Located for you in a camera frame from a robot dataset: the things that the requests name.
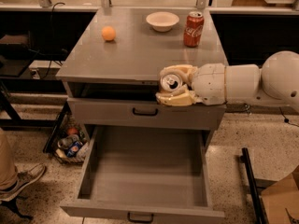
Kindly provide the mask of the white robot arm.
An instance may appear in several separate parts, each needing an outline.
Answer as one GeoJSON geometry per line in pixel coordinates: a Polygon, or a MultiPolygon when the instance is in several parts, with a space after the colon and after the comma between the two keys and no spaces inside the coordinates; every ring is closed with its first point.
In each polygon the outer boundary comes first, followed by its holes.
{"type": "Polygon", "coordinates": [[[299,111],[299,54],[280,51],[263,65],[172,65],[160,72],[162,105],[247,104],[289,106],[299,111]]]}

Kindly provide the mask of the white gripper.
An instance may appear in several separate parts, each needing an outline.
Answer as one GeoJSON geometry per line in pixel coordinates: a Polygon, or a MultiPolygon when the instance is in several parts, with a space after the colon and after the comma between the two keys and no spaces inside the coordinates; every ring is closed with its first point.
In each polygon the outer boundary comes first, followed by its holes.
{"type": "Polygon", "coordinates": [[[168,106],[188,106],[196,103],[204,105],[222,105],[225,103],[224,74],[222,63],[207,63],[199,69],[190,64],[178,64],[165,67],[160,77],[176,74],[187,85],[171,92],[157,92],[157,101],[168,106]]]}

